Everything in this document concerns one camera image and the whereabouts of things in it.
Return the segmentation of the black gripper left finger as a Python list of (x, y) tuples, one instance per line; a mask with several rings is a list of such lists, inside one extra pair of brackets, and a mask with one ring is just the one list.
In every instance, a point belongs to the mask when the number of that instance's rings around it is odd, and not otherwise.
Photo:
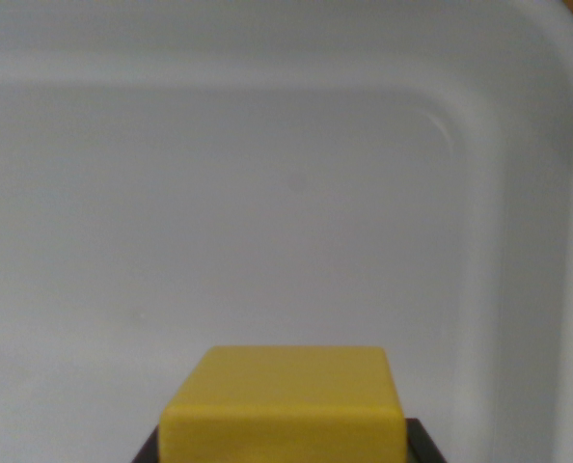
[(146, 442), (138, 450), (131, 463), (158, 463), (158, 427), (150, 434)]

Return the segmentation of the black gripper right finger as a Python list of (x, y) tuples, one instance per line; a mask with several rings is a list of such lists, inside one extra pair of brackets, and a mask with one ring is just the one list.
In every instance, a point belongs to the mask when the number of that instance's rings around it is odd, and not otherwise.
[(447, 463), (420, 420), (408, 418), (406, 429), (408, 463)]

